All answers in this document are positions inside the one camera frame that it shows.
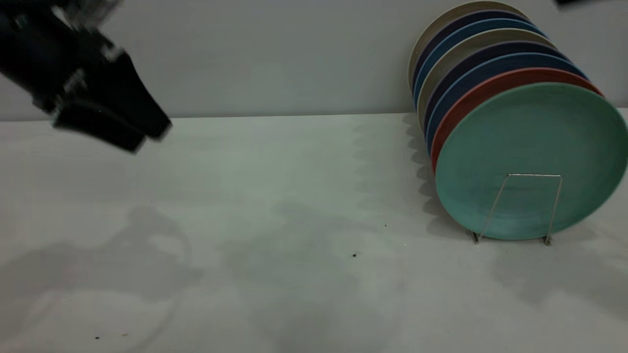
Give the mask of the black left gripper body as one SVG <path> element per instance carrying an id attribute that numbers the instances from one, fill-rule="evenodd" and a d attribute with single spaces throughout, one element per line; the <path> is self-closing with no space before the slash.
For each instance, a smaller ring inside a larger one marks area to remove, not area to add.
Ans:
<path id="1" fill-rule="evenodd" d="M 31 94 L 38 107 L 56 107 L 85 84 L 81 54 L 120 50 L 99 27 L 114 7 L 3 7 L 1 73 Z"/>

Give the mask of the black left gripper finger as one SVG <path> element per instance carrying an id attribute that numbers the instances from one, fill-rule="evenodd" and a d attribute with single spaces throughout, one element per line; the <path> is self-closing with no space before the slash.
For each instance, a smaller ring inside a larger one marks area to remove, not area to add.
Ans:
<path id="1" fill-rule="evenodd" d="M 130 153 L 137 152 L 146 135 L 126 124 L 120 116 L 90 100 L 67 103 L 54 118 L 53 127 L 98 139 Z"/>
<path id="2" fill-rule="evenodd" d="M 166 136 L 171 120 L 146 89 L 125 50 L 91 50 L 80 58 L 85 88 L 78 100 L 90 100 L 112 110 L 146 139 L 161 141 Z"/>

